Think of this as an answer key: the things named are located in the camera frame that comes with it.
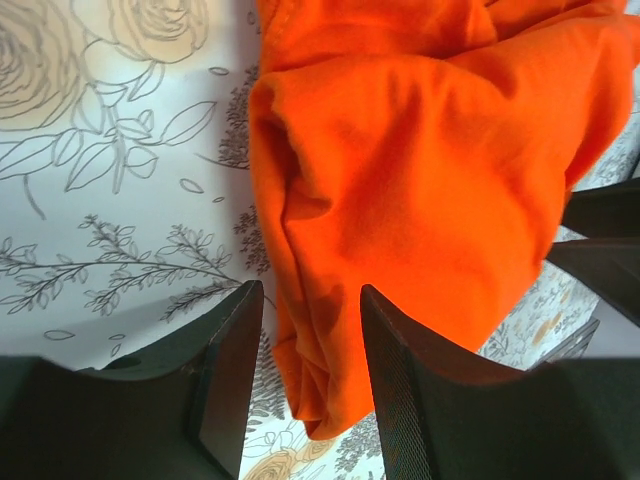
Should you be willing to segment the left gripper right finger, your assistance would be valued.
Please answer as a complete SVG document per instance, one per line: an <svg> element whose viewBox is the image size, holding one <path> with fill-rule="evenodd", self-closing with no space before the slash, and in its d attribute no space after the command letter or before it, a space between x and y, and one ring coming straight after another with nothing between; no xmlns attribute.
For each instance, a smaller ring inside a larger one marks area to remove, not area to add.
<svg viewBox="0 0 640 480"><path fill-rule="evenodd" d="M639 362L522 371L413 320L372 286L361 324L390 479L635 479Z"/></svg>

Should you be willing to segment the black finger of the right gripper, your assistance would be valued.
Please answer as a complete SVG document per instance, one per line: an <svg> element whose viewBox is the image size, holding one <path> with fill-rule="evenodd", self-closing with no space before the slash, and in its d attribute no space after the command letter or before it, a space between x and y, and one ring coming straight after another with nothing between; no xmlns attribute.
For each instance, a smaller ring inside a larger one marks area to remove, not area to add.
<svg viewBox="0 0 640 480"><path fill-rule="evenodd" d="M582 236L556 242L547 260L639 323L639 180L574 193L561 225Z"/></svg>

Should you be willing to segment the orange t shirt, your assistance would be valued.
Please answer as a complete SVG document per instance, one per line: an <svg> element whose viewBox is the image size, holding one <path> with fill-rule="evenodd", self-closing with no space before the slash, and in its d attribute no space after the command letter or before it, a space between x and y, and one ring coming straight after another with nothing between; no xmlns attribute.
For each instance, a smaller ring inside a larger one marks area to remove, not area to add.
<svg viewBox="0 0 640 480"><path fill-rule="evenodd" d="M476 351L538 278L628 122L622 1L261 1L249 99L273 354L315 441L373 410L370 284Z"/></svg>

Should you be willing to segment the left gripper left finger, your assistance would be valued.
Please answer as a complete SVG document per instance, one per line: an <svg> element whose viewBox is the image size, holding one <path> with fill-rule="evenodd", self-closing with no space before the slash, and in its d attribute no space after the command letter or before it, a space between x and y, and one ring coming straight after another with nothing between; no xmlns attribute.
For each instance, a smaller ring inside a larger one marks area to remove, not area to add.
<svg viewBox="0 0 640 480"><path fill-rule="evenodd" d="M101 369L1 360L5 479L235 479L264 292L248 281Z"/></svg>

